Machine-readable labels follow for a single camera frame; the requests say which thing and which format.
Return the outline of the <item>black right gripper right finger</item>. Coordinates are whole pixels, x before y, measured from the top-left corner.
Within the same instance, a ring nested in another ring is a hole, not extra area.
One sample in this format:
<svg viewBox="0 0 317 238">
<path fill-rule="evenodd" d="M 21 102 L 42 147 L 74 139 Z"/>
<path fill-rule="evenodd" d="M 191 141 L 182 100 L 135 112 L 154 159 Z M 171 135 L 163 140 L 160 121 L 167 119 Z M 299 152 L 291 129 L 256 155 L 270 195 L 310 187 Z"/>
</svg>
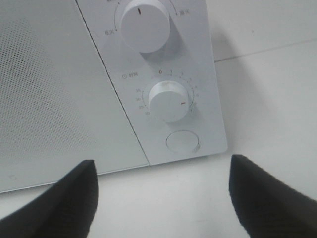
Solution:
<svg viewBox="0 0 317 238">
<path fill-rule="evenodd" d="M 315 238 L 317 202 L 281 182 L 243 155 L 232 155 L 229 194 L 252 238 Z"/>
</svg>

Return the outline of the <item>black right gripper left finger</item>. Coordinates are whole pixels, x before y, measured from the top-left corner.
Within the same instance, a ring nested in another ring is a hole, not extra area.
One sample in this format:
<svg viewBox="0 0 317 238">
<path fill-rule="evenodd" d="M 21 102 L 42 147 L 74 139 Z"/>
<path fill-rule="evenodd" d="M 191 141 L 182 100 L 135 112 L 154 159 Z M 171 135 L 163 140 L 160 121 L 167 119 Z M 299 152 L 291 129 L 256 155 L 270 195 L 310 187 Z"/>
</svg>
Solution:
<svg viewBox="0 0 317 238">
<path fill-rule="evenodd" d="M 0 221 L 2 238 L 86 238 L 99 200 L 93 160 L 84 160 L 43 194 Z"/>
</svg>

